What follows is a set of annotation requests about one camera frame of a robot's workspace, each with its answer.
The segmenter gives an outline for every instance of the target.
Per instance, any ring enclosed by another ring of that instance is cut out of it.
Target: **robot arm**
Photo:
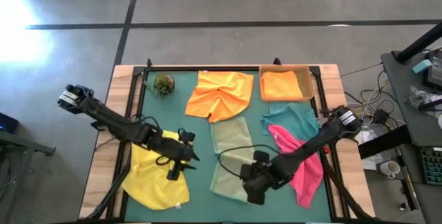
[[[66,86],[66,90],[58,99],[58,105],[74,114],[85,113],[96,122],[92,126],[97,128],[97,124],[108,127],[108,130],[118,140],[122,142],[132,142],[145,149],[153,151],[174,160],[175,172],[168,176],[170,180],[176,180],[179,173],[177,169],[193,168],[190,165],[181,164],[181,160],[190,161],[192,158],[199,160],[189,142],[193,141],[195,134],[179,131],[180,141],[172,138],[162,137],[162,130],[156,123],[149,124],[143,120],[132,120],[110,110],[102,102],[93,97],[93,91],[85,86]]]
[[[279,154],[269,160],[269,154],[255,151],[252,165],[241,167],[243,187],[250,203],[263,205],[265,192],[271,187],[279,189],[288,183],[300,163],[320,151],[326,144],[337,142],[356,134],[362,121],[347,107],[340,106],[331,112],[329,120],[320,128],[319,134],[292,153]]]

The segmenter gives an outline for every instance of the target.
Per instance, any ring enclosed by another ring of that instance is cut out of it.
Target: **black cable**
[[[388,119],[389,119],[389,120],[393,120],[393,122],[396,124],[396,128],[399,127],[398,122],[397,122],[394,118],[392,118],[392,117],[388,117]]]
[[[382,91],[382,93],[388,95],[392,100],[394,100],[396,103],[398,103],[398,100],[396,100],[396,98],[393,95],[391,95],[390,93],[385,92],[385,91]]]
[[[112,140],[114,140],[114,139],[116,139],[116,137],[113,137],[113,138],[111,138],[110,140],[107,140],[107,141],[105,141],[104,143],[99,144],[97,147],[95,147],[95,150],[94,150],[94,151],[97,151],[98,148],[102,147],[103,145],[109,143],[110,141],[112,141]]]
[[[359,70],[357,70],[357,71],[353,71],[353,72],[350,72],[350,73],[346,73],[346,74],[341,75],[341,77],[344,77],[344,76],[347,76],[347,75],[351,75],[351,74],[354,74],[354,73],[357,73],[357,72],[361,72],[361,71],[367,70],[367,69],[369,69],[369,68],[374,68],[375,66],[379,66],[379,65],[381,65],[381,64],[382,64],[382,62],[379,63],[379,64],[375,64],[375,65],[373,65],[373,66],[368,66],[367,68],[362,68],[362,69],[359,69]]]
[[[359,141],[357,141],[356,139],[354,139],[354,138],[347,138],[348,140],[351,140],[351,141],[353,141],[353,142],[355,142],[356,144],[359,144]]]
[[[374,96],[374,99],[373,98],[370,98],[369,100],[370,100],[370,104],[373,104],[373,103],[375,103],[375,102],[377,102],[378,100],[380,100],[381,99],[381,83],[379,82],[379,80],[380,80],[380,78],[381,78],[381,75],[382,75],[382,73],[384,73],[384,71],[381,71],[379,74],[378,74],[378,79],[377,79],[377,84],[378,84],[378,91],[377,91],[377,94],[376,94],[376,96]],[[362,90],[361,91],[361,93],[360,93],[360,97],[361,97],[361,99],[364,101],[364,102],[366,102],[367,100],[366,99],[364,99],[364,95],[363,95],[363,93],[364,92],[368,92],[368,91],[370,91],[370,92],[372,92],[372,91],[375,91],[375,89],[374,90]]]
[[[179,140],[181,140],[184,144],[189,143],[189,141],[187,141],[187,139],[183,138],[183,136],[181,135],[182,133],[186,133],[186,130],[184,130],[184,128],[180,127],[178,129],[177,133],[178,133],[178,137],[179,137],[178,139]]]
[[[388,114],[392,114],[394,111],[394,104],[391,100],[383,100],[381,101],[381,103],[379,103],[378,107],[376,107],[376,111],[379,110],[379,108],[381,107],[382,103],[384,102],[389,102],[392,105],[392,110],[388,112]]]
[[[144,122],[145,120],[149,120],[149,119],[154,121],[154,123],[157,125],[156,127],[157,127],[158,129],[161,129],[161,128],[160,128],[160,125],[159,125],[158,122],[157,122],[157,120],[156,120],[154,117],[152,117],[152,116],[144,117],[144,118],[142,119],[142,121]]]
[[[287,154],[280,153],[279,151],[277,151],[277,150],[274,149],[273,147],[270,147],[270,146],[267,145],[267,144],[253,144],[253,145],[248,145],[248,146],[234,147],[234,148],[225,149],[224,151],[221,151],[221,152],[218,154],[218,162],[220,163],[221,167],[222,167],[223,169],[225,169],[227,172],[229,172],[230,174],[232,174],[232,175],[234,175],[234,176],[237,176],[237,177],[239,177],[239,178],[241,178],[241,179],[245,179],[245,178],[243,178],[242,176],[238,175],[237,173],[231,171],[230,169],[227,169],[227,167],[225,167],[225,166],[222,164],[222,162],[221,162],[221,155],[224,154],[224,153],[226,153],[226,152],[228,152],[228,151],[235,151],[235,150],[237,150],[237,149],[247,149],[247,148],[254,148],[254,147],[266,147],[266,148],[268,148],[268,149],[274,151],[274,152],[277,153],[278,155],[281,155],[281,156],[288,156]]]
[[[20,151],[18,151],[18,154],[20,156],[20,168],[19,168],[19,171],[15,174],[15,176],[12,177],[12,179],[10,179],[9,183],[0,186],[0,189],[6,189],[7,187],[9,187],[15,181],[15,179],[17,179],[17,177],[21,173],[21,169],[23,169],[23,161],[22,161],[22,157],[21,157],[21,152]],[[11,163],[11,159],[10,159],[10,151],[8,151],[8,157],[9,157],[9,165],[8,166],[11,166],[12,163]]]
[[[8,182],[11,179],[11,158],[10,158],[9,152],[7,153],[7,156],[8,156],[8,172],[6,174],[5,180],[3,180],[2,183]],[[3,193],[0,196],[0,203],[3,200],[3,198],[5,197],[7,191],[8,191],[8,188],[3,189]]]
[[[358,100],[356,97],[354,97],[352,94],[350,94],[348,92],[345,92],[345,91],[344,91],[344,93],[346,95],[350,96],[357,103],[361,104],[360,106],[348,106],[349,108],[359,108],[359,107],[363,107],[364,106],[364,104],[360,100]],[[369,108],[368,108],[369,113],[373,114],[373,111],[375,111],[374,108],[371,105],[369,105],[369,104],[367,104],[367,106],[369,106]]]

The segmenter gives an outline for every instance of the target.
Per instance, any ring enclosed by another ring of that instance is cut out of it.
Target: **orange basket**
[[[271,97],[264,95],[264,89],[262,85],[262,74],[265,72],[282,73],[293,71],[298,80],[299,89],[302,93],[302,97]],[[260,90],[261,99],[264,102],[275,101],[307,101],[314,96],[313,85],[311,84],[310,69],[307,65],[261,65],[260,66]]]

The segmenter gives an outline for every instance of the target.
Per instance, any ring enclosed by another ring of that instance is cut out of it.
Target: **folded orange towel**
[[[186,115],[213,123],[239,114],[250,103],[253,75],[198,71],[198,85],[186,106]]]
[[[264,97],[302,97],[298,79],[293,71],[264,72],[261,77]]]

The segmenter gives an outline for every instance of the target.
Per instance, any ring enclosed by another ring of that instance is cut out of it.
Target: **green plant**
[[[144,82],[152,94],[155,96],[165,96],[173,92],[175,88],[175,82],[170,75],[158,74],[155,76],[155,80],[153,81],[153,86]]]

